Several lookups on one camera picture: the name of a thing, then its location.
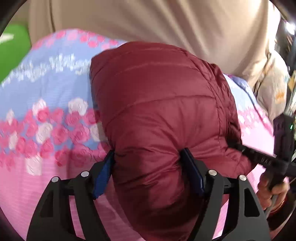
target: white rose print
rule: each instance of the white rose print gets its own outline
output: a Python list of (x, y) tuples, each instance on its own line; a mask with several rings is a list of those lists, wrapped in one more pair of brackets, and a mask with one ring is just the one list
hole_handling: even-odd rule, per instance
[(9, 125), (11, 125), (13, 118), (15, 117), (14, 112), (10, 109), (6, 114), (6, 121), (8, 121)]
[(17, 132), (15, 131), (9, 136), (8, 147), (9, 147), (10, 150), (15, 149), (15, 146), (17, 145), (17, 141), (18, 141), (18, 135), (17, 135)]
[(81, 98), (75, 98), (68, 103), (69, 112), (78, 111), (81, 116), (85, 115), (88, 106), (87, 102)]
[(44, 109), (46, 107), (46, 103), (43, 99), (40, 99), (37, 103), (34, 103), (32, 106), (33, 115), (37, 116), (38, 111)]
[(36, 156), (26, 158), (26, 169), (27, 173), (33, 176), (41, 176), (42, 174), (42, 158), (37, 153)]
[(50, 138), (53, 126), (52, 124), (45, 122), (38, 126), (38, 131), (36, 133), (36, 141), (39, 144), (43, 144), (44, 141)]
[(90, 128), (91, 137), (94, 141), (107, 141), (106, 135), (103, 130), (102, 122), (92, 125)]

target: silver screw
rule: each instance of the silver screw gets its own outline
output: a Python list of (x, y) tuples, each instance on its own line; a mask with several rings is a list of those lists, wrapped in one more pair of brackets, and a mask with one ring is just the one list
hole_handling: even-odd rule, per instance
[(56, 183), (58, 180), (59, 180), (58, 177), (53, 177), (53, 178), (52, 178), (52, 182), (53, 182), (53, 183)]
[(247, 177), (245, 175), (239, 175), (239, 179), (242, 181), (245, 181), (247, 179)]
[(81, 173), (82, 177), (88, 177), (89, 176), (89, 172), (88, 171), (84, 171)]
[(217, 175), (217, 172), (215, 170), (211, 169), (211, 170), (209, 170), (209, 174), (211, 176), (215, 176), (215, 175)]

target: green object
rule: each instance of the green object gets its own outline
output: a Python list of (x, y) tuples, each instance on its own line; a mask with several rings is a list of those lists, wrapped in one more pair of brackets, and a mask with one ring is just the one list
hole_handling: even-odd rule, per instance
[(0, 83), (19, 65), (31, 48), (26, 27), (9, 24), (0, 37)]

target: maroon puffer jacket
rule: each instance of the maroon puffer jacket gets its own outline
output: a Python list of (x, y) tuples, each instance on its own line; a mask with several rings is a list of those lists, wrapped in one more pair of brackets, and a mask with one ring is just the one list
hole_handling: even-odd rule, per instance
[(189, 191), (179, 151), (188, 147), (224, 176), (251, 171), (248, 159), (227, 147), (241, 132), (221, 70), (171, 45), (131, 42), (95, 56), (91, 82), (132, 227), (148, 241), (186, 240), (201, 200)]

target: human hand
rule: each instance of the human hand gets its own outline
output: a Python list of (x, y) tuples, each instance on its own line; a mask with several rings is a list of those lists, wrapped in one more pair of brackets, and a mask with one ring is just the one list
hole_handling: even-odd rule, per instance
[(288, 182), (282, 182), (276, 186), (273, 187), (272, 191), (269, 190), (268, 188), (268, 183), (269, 183), (269, 178), (266, 172), (262, 173), (260, 176), (260, 182), (258, 183), (258, 192), (257, 192), (257, 197), (259, 199), (259, 202), (265, 210), (266, 208), (271, 206), (271, 197), (272, 195), (278, 195), (278, 198), (275, 202), (275, 205), (273, 207), (273, 210), (276, 210), (278, 207), (281, 206), (283, 201), (286, 198), (287, 192), (290, 189), (290, 185)]

